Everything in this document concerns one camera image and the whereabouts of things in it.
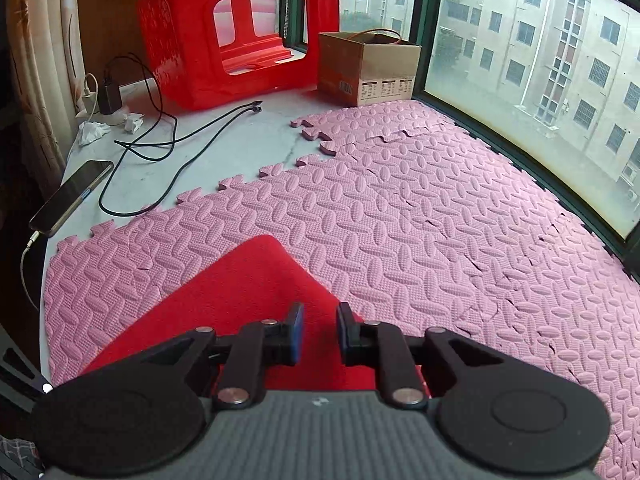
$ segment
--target barcode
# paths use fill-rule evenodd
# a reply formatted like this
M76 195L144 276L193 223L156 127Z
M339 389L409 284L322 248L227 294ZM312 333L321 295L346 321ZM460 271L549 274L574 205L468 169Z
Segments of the barcode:
M340 81L340 90L343 91L345 94L349 94L349 95L353 93L353 88L349 83L345 81Z

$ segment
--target white tissue paper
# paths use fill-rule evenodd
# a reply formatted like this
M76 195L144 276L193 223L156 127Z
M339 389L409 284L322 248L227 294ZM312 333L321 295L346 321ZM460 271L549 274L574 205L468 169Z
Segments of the white tissue paper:
M127 120L124 123L124 130L127 133L134 134L145 121L143 117L143 114L135 114L133 112L128 114Z
M80 146L86 146L94 142L94 140L100 139L104 134L111 130L108 124L103 123L91 123L84 122L80 124Z

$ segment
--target air conditioner unit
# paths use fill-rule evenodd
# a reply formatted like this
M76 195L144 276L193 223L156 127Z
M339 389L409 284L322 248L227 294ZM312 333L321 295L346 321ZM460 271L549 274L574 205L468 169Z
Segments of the air conditioner unit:
M636 174L638 174L638 170L628 164L625 166L625 169L622 170L622 176L628 182L633 182L636 179Z

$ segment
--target red plastic frame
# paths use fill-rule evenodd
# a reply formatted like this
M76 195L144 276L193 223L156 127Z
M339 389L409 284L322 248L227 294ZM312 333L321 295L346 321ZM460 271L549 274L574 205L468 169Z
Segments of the red plastic frame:
M236 37L220 47L213 9L220 0L140 0L138 13L151 69L162 93L199 110L276 88L299 88L318 80L318 33L339 29L339 0L306 0L308 49L302 59L283 59L275 34L257 37L250 0L231 0ZM255 65L230 75L226 70Z

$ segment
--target smartphone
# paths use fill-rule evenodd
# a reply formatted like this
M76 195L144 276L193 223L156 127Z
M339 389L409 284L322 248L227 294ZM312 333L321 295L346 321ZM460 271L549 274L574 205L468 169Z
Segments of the smartphone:
M71 213L113 169L110 160L88 160L71 175L33 216L29 227L52 237Z

